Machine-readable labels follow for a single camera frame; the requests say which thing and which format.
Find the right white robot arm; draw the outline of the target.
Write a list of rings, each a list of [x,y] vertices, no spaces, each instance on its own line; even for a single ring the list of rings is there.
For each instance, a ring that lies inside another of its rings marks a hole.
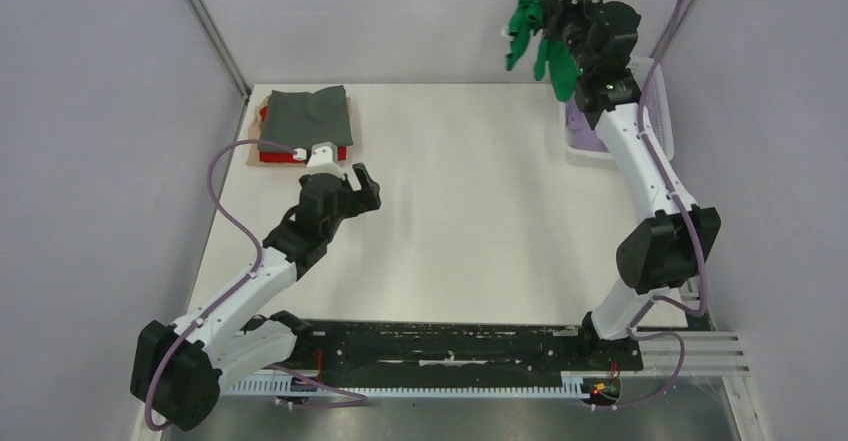
[[[706,278],[721,218],[685,189],[648,123],[643,87],[628,67],[640,15],[620,1],[542,0],[541,6],[546,39],[564,42],[575,62],[576,106],[624,176],[639,219],[616,251],[618,280],[579,329],[580,361],[602,369],[631,351],[654,305],[686,308],[670,294]]]

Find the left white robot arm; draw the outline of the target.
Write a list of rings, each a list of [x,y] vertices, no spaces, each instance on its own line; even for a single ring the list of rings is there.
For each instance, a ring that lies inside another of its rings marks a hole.
[[[380,208],[379,183],[362,163],[352,170],[357,187],[345,174],[301,176],[297,204],[262,241],[257,260],[194,311],[141,330],[130,392],[148,416],[191,430],[225,389],[277,362],[297,369],[312,360],[313,340],[279,317],[250,322],[327,254],[344,220]]]

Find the green t shirt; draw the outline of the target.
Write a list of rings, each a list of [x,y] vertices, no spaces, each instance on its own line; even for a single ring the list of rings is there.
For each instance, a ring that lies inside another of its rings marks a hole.
[[[517,0],[506,30],[509,38],[509,51],[505,56],[507,71],[514,69],[527,51],[530,40],[540,34],[544,26],[542,0]],[[565,103],[572,98],[578,69],[563,41],[540,40],[533,73],[536,81],[542,81],[548,76],[559,102]]]

